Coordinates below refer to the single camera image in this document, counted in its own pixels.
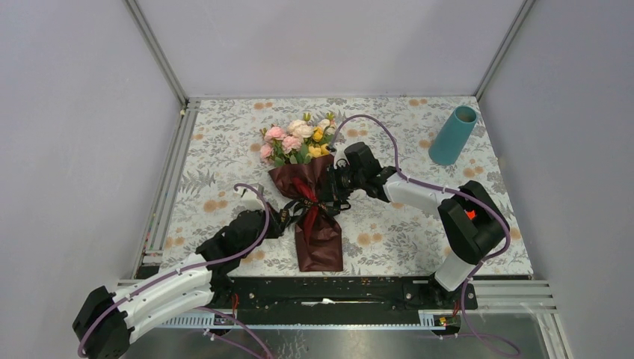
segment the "ribbon bow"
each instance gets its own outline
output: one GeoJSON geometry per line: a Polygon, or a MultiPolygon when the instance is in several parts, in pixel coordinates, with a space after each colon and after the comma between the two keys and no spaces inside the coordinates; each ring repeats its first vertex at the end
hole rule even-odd
{"type": "Polygon", "coordinates": [[[301,179],[293,177],[291,181],[304,198],[292,200],[284,206],[280,211],[281,222],[283,227],[288,227],[290,224],[304,217],[304,239],[308,244],[319,210],[321,209],[330,217],[334,217],[341,212],[341,209],[325,202],[320,202],[315,192],[313,192],[306,183],[302,182],[301,179]]]}

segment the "brown wrapping paper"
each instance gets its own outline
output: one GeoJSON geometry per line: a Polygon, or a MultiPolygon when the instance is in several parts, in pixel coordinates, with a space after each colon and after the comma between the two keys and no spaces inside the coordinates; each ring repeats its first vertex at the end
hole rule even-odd
{"type": "MultiPolygon", "coordinates": [[[[291,199],[305,198],[293,184],[293,177],[305,183],[318,197],[321,184],[327,179],[326,168],[333,164],[334,157],[326,155],[313,159],[305,165],[284,165],[270,170],[273,183],[280,193],[291,199]]],[[[312,230],[304,226],[309,217],[304,216],[295,225],[295,247],[300,271],[342,271],[343,252],[341,227],[334,218],[321,209],[314,209],[317,215],[312,230]]]]}

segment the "pink rose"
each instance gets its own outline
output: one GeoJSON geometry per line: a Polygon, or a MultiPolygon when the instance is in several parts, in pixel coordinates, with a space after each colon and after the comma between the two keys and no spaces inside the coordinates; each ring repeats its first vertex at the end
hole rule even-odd
{"type": "Polygon", "coordinates": [[[283,140],[285,137],[286,132],[282,128],[275,126],[266,131],[264,141],[271,142],[272,139],[283,140]]]}
{"type": "Polygon", "coordinates": [[[282,141],[282,150],[288,155],[293,150],[299,150],[302,142],[299,138],[288,136],[282,141]]]}
{"type": "Polygon", "coordinates": [[[267,158],[273,153],[273,147],[270,144],[264,144],[259,149],[259,157],[266,162],[267,158]]]}

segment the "white wall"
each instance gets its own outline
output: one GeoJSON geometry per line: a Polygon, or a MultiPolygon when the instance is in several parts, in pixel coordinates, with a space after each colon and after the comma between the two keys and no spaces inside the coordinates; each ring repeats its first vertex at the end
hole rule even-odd
{"type": "Polygon", "coordinates": [[[631,358],[634,1],[538,1],[481,108],[574,357],[631,358]]]}
{"type": "Polygon", "coordinates": [[[474,93],[522,0],[142,0],[190,96],[474,93]]]}
{"type": "Polygon", "coordinates": [[[132,269],[179,106],[121,1],[0,4],[0,352],[76,358],[132,269]]]}

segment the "flower bouquet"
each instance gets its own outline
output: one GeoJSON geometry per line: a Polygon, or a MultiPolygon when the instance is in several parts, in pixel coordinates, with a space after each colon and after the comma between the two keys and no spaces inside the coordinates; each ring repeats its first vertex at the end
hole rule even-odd
{"type": "Polygon", "coordinates": [[[260,148],[260,158],[275,167],[286,164],[306,164],[312,159],[329,154],[326,147],[335,132],[334,114],[312,123],[312,116],[304,114],[303,120],[292,121],[286,130],[271,125],[261,129],[265,144],[260,148]]]}
{"type": "Polygon", "coordinates": [[[295,250],[300,271],[342,271],[341,227],[334,219],[341,208],[320,198],[327,169],[334,157],[326,149],[334,133],[334,114],[311,124],[310,114],[292,121],[284,130],[262,129],[266,142],[260,156],[276,168],[268,172],[273,183],[292,201],[284,206],[284,227],[295,225],[295,250]]]}

